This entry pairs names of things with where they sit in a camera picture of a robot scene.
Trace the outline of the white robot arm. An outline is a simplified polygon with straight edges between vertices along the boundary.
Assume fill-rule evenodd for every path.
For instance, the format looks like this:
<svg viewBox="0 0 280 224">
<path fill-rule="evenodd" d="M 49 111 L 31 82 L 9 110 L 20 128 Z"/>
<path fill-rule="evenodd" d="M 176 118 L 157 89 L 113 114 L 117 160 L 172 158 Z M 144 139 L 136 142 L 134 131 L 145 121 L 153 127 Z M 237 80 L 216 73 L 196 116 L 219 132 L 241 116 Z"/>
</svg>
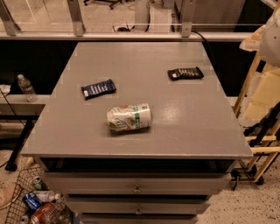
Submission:
<svg viewBox="0 0 280 224">
<path fill-rule="evenodd" d="M 280 67 L 280 9 L 267 21 L 260 43 L 261 59 Z"/>
</svg>

